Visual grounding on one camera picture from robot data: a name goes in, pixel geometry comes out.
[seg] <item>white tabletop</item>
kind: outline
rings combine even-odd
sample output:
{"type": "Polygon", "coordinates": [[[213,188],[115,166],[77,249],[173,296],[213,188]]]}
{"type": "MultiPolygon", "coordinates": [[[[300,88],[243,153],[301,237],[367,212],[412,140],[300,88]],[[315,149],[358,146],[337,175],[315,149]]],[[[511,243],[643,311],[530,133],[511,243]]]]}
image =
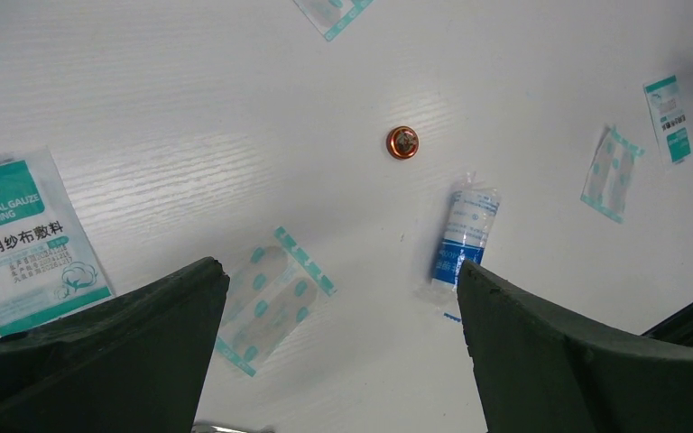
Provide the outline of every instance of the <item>white tabletop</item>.
{"type": "Polygon", "coordinates": [[[634,333],[693,301],[693,155],[663,166],[642,92],[678,75],[693,147],[693,1],[380,0],[330,43],[290,0],[120,3],[0,2],[0,152],[51,149],[119,294],[280,225],[339,289],[256,377],[215,356],[199,418],[484,432],[413,294],[467,170],[504,197],[489,269],[634,333]],[[605,124],[646,150],[622,225],[579,199],[605,124]]]}

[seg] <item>copper-colored button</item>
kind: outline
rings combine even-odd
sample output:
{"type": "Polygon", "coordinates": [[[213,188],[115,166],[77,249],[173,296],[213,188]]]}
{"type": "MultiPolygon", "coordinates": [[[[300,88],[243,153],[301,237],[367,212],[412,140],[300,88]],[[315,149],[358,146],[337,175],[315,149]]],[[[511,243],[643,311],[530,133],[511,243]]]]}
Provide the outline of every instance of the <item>copper-colored button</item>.
{"type": "Polygon", "coordinates": [[[386,137],[386,149],[399,160],[411,158],[418,151],[418,147],[418,135],[407,126],[392,129],[386,137]]]}

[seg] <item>white table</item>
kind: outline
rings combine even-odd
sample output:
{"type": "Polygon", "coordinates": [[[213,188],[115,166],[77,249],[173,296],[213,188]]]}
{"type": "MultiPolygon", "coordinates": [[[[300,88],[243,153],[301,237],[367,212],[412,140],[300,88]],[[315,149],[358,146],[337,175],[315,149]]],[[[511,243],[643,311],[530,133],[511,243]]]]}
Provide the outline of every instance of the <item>white table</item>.
{"type": "Polygon", "coordinates": [[[642,92],[679,75],[693,145],[693,1],[380,0],[331,43],[290,0],[120,3],[0,2],[0,152],[50,147],[119,294],[277,225],[339,288],[256,377],[215,356],[199,418],[484,432],[413,295],[466,170],[504,196],[491,270],[634,333],[693,301],[693,156],[661,164],[642,92]],[[647,152],[622,225],[579,199],[605,124],[647,152]]]}

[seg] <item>metal tool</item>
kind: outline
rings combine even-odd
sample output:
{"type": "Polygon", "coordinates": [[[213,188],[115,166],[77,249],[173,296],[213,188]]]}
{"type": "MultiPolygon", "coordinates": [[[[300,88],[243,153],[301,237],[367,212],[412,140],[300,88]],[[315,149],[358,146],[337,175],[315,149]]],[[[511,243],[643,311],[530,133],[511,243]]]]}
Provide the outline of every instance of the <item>metal tool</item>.
{"type": "MultiPolygon", "coordinates": [[[[254,433],[249,430],[237,430],[234,428],[213,426],[210,424],[195,424],[190,433],[254,433]]],[[[272,429],[265,429],[259,433],[274,433],[272,429]]]]}

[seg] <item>transparent plastic wrapper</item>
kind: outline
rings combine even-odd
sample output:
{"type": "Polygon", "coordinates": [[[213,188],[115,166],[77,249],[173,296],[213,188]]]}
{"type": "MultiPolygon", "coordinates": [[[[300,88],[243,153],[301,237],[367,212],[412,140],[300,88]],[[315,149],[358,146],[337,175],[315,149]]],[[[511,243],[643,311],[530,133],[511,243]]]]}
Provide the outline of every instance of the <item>transparent plastic wrapper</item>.
{"type": "Polygon", "coordinates": [[[216,350],[253,376],[319,301],[334,293],[333,283],[279,227],[230,276],[216,350]]]}
{"type": "Polygon", "coordinates": [[[0,156],[0,334],[113,296],[49,150],[0,156]]]}
{"type": "Polygon", "coordinates": [[[458,273],[463,261],[482,262],[487,237],[501,205],[501,196],[483,182],[474,183],[474,175],[454,188],[450,212],[432,272],[431,292],[438,303],[455,301],[458,273]]]}

